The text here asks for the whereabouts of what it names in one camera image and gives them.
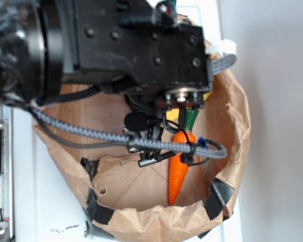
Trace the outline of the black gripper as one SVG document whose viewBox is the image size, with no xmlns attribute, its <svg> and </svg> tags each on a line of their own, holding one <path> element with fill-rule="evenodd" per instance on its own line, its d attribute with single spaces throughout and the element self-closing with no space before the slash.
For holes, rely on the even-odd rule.
<svg viewBox="0 0 303 242">
<path fill-rule="evenodd" d="M 171 1 L 73 1 L 73 69 L 64 84 L 92 84 L 145 108 L 202 108 L 213 88 L 203 29 Z"/>
</svg>

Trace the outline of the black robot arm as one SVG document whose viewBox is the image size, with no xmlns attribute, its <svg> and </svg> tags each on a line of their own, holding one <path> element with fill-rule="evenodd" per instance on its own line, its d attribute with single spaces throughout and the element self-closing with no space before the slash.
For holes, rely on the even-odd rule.
<svg viewBox="0 0 303 242">
<path fill-rule="evenodd" d="M 0 1 L 0 103 L 55 103 L 64 84 L 149 107 L 202 107 L 214 73 L 203 29 L 171 1 Z"/>
</svg>

